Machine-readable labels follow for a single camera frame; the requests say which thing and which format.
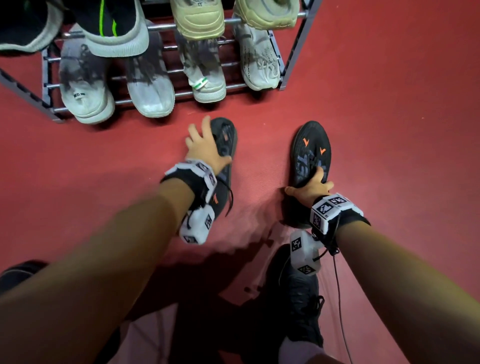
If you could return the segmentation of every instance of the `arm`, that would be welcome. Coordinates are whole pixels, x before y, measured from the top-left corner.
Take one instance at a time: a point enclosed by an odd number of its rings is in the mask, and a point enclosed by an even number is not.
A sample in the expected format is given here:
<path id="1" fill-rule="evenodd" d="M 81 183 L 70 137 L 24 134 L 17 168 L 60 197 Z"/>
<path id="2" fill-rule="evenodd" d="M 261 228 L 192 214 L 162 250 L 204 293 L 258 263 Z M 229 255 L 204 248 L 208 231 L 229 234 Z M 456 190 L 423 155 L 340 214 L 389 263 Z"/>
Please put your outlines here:
<path id="1" fill-rule="evenodd" d="M 329 195 L 319 169 L 285 192 L 312 207 Z M 480 303 L 414 254 L 364 222 L 339 227 L 338 247 L 383 323 L 411 363 L 477 363 Z"/>
<path id="2" fill-rule="evenodd" d="M 203 138 L 189 127 L 187 157 L 218 173 L 231 159 L 218 155 L 209 118 L 202 130 Z M 0 297 L 2 363 L 92 363 L 142 292 L 193 199 L 183 181 L 165 181 L 154 196 L 118 213 L 87 243 Z"/>

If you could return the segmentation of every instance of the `red carpet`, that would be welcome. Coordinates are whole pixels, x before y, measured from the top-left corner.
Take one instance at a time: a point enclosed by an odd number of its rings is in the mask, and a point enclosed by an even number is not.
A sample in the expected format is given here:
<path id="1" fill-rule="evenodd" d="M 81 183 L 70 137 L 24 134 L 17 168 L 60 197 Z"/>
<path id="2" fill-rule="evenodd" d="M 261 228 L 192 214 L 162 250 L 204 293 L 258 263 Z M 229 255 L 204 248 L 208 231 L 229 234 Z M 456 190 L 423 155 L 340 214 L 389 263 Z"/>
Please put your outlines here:
<path id="1" fill-rule="evenodd" d="M 330 136 L 335 191 L 480 299 L 479 13 L 473 0 L 325 0 L 285 91 L 261 100 L 230 95 L 209 112 L 181 102 L 164 122 L 129 110 L 106 130 L 75 120 L 57 125 L 0 87 L 0 268 L 58 259 L 80 244 L 157 185 L 185 155 L 188 124 L 206 113 L 227 117 L 238 129 L 235 205 L 214 223 L 206 245 L 175 240 L 163 265 L 199 264 L 213 252 L 234 261 L 229 254 L 266 238 L 280 219 L 278 190 L 287 177 L 290 141 L 301 124 L 317 120 Z M 295 33 L 276 34 L 287 56 Z M 0 67 L 38 90 L 39 58 L 1 59 Z M 232 304 L 246 302 L 281 236 L 288 231 L 275 226 L 273 246 L 252 245 L 231 266 L 217 259 L 217 269 L 204 271 L 210 281 L 199 284 L 215 287 L 212 292 Z M 325 348 L 347 362 L 332 262 L 323 261 Z M 355 364 L 406 363 L 341 256 L 339 275 Z M 215 283 L 225 276 L 231 279 Z"/>

